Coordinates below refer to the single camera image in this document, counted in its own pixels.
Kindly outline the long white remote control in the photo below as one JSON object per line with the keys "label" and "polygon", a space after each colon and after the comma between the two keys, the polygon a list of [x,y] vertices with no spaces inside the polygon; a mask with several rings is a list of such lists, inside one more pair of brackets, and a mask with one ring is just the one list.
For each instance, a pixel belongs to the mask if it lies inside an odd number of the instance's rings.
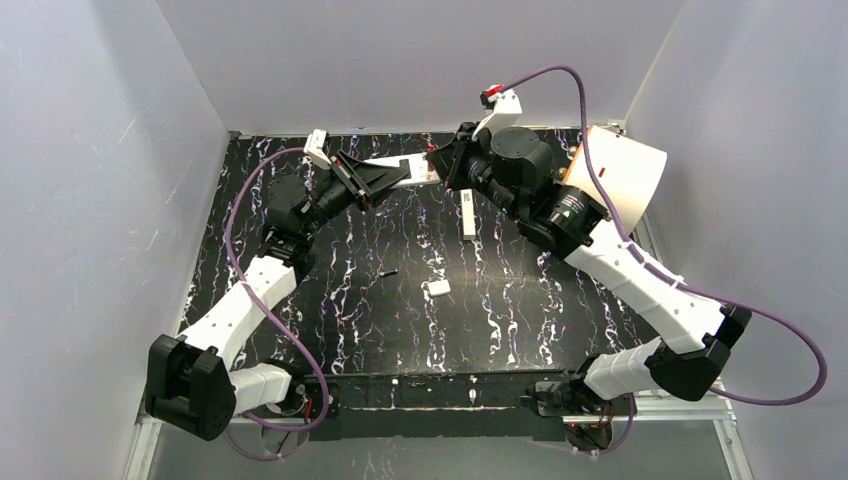
{"label": "long white remote control", "polygon": [[460,191],[461,203],[461,230],[464,241],[473,241],[476,238],[476,215],[471,189]]}

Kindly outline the red and white remote control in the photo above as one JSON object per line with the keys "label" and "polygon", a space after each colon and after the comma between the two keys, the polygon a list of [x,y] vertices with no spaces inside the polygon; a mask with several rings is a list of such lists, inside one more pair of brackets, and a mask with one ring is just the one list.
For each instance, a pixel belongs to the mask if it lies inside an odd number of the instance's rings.
{"label": "red and white remote control", "polygon": [[382,158],[366,159],[365,163],[383,167],[402,167],[409,169],[408,175],[392,186],[393,189],[416,188],[438,184],[440,178],[434,167],[426,160],[424,153],[405,154]]}

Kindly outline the small white battery cover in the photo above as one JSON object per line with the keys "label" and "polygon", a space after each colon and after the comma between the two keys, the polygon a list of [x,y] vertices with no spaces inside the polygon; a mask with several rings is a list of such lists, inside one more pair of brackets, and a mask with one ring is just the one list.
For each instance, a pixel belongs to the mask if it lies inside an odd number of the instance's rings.
{"label": "small white battery cover", "polygon": [[440,297],[451,292],[451,286],[447,279],[428,282],[426,291],[430,297]]}

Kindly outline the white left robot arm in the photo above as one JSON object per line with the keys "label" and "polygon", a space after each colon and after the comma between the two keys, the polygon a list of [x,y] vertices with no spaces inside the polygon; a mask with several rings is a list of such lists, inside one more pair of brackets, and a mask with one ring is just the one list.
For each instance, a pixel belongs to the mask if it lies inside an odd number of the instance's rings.
{"label": "white left robot arm", "polygon": [[[240,264],[232,244],[242,202],[234,200],[223,241],[237,281],[195,323],[150,346],[148,415],[207,441],[224,433],[233,417],[251,416],[265,405],[303,413],[292,432],[311,430],[329,415],[332,397],[321,366],[273,309],[312,269],[315,235],[331,219],[352,205],[373,208],[397,188],[426,185],[435,172],[422,154],[357,160],[344,152],[328,157],[311,147],[304,153],[317,166],[315,176],[311,183],[297,174],[271,183],[261,244],[248,266]],[[234,369],[237,354],[264,320],[292,342],[307,370],[274,360]]]}

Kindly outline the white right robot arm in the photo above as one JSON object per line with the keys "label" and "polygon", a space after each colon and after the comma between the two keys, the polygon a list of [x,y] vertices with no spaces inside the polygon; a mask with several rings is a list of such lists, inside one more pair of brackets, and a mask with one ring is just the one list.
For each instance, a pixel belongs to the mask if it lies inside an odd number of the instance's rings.
{"label": "white right robot arm", "polygon": [[533,130],[465,123],[425,156],[452,190],[471,189],[522,236],[588,274],[655,331],[641,346],[587,359],[571,386],[597,399],[660,389],[700,400],[714,385],[751,312],[695,293],[632,240],[667,160],[656,148],[592,127],[562,173]]}

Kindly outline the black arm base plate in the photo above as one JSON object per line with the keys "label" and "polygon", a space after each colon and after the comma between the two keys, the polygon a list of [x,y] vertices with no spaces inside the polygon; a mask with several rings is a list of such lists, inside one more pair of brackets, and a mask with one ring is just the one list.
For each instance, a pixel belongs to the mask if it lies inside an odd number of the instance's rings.
{"label": "black arm base plate", "polygon": [[395,437],[529,437],[605,447],[627,399],[601,400],[559,370],[331,374],[315,441]]}

